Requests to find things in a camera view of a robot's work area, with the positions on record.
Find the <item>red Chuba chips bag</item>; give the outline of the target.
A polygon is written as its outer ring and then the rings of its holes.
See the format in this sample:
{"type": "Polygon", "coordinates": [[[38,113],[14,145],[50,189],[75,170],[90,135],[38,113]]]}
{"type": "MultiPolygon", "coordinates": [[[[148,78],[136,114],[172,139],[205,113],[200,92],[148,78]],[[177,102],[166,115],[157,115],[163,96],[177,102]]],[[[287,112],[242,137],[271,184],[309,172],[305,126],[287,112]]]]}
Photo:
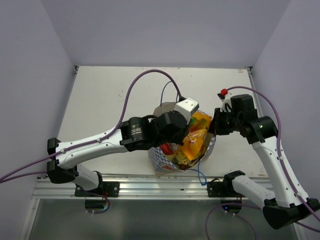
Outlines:
{"type": "Polygon", "coordinates": [[[168,143],[164,143],[164,144],[160,145],[159,148],[161,149],[163,154],[166,156],[172,156],[175,154],[174,151],[172,150],[170,144],[168,144],[168,143]]]}

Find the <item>orange candy bag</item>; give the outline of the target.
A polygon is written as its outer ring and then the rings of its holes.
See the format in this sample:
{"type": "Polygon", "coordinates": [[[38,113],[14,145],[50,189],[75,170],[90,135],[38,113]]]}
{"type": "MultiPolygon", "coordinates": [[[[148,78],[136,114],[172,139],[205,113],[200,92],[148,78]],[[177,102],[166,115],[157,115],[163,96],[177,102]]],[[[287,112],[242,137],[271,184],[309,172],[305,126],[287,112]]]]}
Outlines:
{"type": "Polygon", "coordinates": [[[192,168],[205,155],[208,148],[205,139],[212,119],[200,110],[192,115],[188,134],[182,141],[183,145],[178,145],[174,153],[181,170],[192,168]]]}

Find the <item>patterned paper bag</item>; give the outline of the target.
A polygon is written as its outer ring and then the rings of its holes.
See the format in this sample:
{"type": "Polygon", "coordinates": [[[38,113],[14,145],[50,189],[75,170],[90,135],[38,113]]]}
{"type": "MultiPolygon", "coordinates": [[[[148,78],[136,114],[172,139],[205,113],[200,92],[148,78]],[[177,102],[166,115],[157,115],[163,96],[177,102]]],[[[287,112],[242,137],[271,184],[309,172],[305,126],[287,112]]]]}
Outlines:
{"type": "MultiPolygon", "coordinates": [[[[200,171],[200,162],[208,159],[208,157],[211,155],[213,151],[215,142],[216,142],[216,137],[213,134],[208,132],[204,142],[205,144],[207,144],[207,149],[204,156],[193,167],[188,168],[186,170],[181,170],[179,168],[178,163],[175,159],[175,154],[164,155],[159,147],[152,147],[147,151],[147,153],[148,153],[148,157],[151,162],[151,165],[153,167],[153,170],[157,176],[161,176],[161,175],[165,175],[173,172],[194,171],[194,172],[197,172],[198,177],[203,176],[204,181],[200,181],[200,185],[206,186],[207,178],[200,171]]],[[[169,143],[169,144],[175,153],[179,144],[174,144],[174,143],[169,143]]]]}

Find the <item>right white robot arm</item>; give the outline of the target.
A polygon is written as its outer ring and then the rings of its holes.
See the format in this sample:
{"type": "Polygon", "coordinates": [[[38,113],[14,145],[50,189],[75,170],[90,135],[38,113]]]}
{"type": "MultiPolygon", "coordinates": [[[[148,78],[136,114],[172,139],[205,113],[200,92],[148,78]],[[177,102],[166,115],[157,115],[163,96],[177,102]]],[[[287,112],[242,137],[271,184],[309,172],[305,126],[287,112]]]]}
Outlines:
{"type": "Polygon", "coordinates": [[[225,174],[222,181],[207,184],[209,197],[247,197],[263,212],[275,230],[297,223],[320,209],[300,185],[284,153],[279,131],[268,116],[258,117],[253,97],[219,93],[222,106],[214,110],[209,132],[226,136],[239,132],[259,156],[272,185],[268,190],[251,180],[243,171],[225,174]]]}

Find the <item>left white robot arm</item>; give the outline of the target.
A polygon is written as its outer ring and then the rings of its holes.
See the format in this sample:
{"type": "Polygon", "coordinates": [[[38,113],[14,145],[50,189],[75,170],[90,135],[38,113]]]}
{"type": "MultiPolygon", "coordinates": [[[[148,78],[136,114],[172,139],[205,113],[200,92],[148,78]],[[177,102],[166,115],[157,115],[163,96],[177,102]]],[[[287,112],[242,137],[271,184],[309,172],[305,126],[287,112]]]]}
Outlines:
{"type": "Polygon", "coordinates": [[[166,143],[182,144],[191,118],[191,113],[172,110],[160,116],[132,117],[109,131],[75,142],[50,138],[46,173],[53,184],[72,182],[99,196],[104,190],[101,173],[87,169],[83,162],[110,154],[148,151],[166,143]]]}

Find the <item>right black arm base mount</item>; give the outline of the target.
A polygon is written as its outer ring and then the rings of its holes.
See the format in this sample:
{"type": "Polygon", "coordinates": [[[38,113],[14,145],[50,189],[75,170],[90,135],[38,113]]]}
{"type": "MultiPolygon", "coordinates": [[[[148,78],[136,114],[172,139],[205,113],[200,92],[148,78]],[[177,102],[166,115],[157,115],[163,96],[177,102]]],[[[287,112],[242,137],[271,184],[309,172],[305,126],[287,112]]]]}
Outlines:
{"type": "Polygon", "coordinates": [[[239,198],[241,194],[235,192],[230,180],[218,178],[207,182],[207,195],[209,198],[239,198]]]}

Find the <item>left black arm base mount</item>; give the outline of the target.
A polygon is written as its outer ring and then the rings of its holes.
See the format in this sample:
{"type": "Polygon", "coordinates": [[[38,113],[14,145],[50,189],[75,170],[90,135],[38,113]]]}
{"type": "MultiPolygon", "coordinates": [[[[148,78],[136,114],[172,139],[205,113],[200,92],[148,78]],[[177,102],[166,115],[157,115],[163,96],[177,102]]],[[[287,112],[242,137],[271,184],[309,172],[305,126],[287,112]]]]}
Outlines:
{"type": "Polygon", "coordinates": [[[100,197],[117,198],[120,192],[119,181],[103,181],[99,184],[98,188],[93,190],[82,190],[79,186],[76,186],[74,196],[75,197],[100,197]]]}

